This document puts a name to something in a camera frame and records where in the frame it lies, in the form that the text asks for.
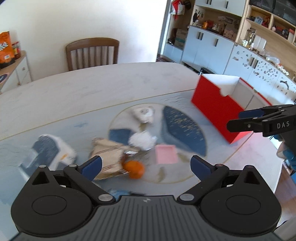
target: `wooden chair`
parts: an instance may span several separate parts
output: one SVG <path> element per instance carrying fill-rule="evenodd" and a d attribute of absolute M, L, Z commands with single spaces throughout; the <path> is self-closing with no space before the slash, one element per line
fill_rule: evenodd
<path fill-rule="evenodd" d="M 69 71 L 106 64 L 116 64 L 119 41 L 111 38 L 90 38 L 74 41 L 66 46 Z"/>

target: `orange fruit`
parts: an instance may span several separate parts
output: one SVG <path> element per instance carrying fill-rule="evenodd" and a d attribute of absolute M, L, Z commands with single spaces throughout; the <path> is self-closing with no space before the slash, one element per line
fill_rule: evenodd
<path fill-rule="evenodd" d="M 124 170 L 129 172 L 129 177 L 132 179 L 139 179 L 145 172 L 145 166 L 136 160 L 127 161 L 122 164 Z"/>

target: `wooden floor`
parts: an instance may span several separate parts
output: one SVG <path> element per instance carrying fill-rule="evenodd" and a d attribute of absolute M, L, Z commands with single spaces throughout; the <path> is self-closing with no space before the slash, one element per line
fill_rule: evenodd
<path fill-rule="evenodd" d="M 282 215 L 278 225 L 296 216 L 296 184 L 282 167 L 281 177 L 275 192 L 282 208 Z"/>

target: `pink tray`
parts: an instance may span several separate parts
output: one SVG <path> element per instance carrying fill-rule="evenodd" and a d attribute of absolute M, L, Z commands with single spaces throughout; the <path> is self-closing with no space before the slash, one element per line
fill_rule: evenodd
<path fill-rule="evenodd" d="M 178 162 L 178 155 L 175 145 L 156 145 L 155 154 L 157 164 L 174 164 Z"/>

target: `open cardboard box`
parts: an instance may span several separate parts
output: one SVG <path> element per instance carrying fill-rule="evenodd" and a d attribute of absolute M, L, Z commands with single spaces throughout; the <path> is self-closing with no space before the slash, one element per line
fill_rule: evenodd
<path fill-rule="evenodd" d="M 229 132 L 229 120 L 238 119 L 241 111 L 271 105 L 242 78 L 219 74 L 201 75 L 191 101 L 230 144 L 249 132 Z"/>

